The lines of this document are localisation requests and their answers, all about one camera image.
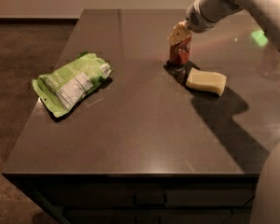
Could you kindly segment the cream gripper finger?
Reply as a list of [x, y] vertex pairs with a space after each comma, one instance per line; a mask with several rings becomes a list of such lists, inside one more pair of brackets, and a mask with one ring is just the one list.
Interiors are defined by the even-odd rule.
[[179, 22], [168, 35], [168, 41], [171, 46], [174, 46], [181, 41], [190, 37], [190, 30], [186, 21]]

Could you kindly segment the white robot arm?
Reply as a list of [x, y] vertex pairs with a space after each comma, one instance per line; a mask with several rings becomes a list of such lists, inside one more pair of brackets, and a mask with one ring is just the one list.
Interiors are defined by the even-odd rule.
[[[280, 78], [280, 0], [196, 0], [188, 8], [186, 19], [168, 36], [168, 64], [186, 64], [192, 33], [205, 32], [241, 10], [248, 12], [261, 28], [254, 38], [264, 36], [274, 45], [274, 56], [259, 62], [258, 73], [276, 81]], [[262, 167], [249, 224], [280, 224], [280, 137]]]

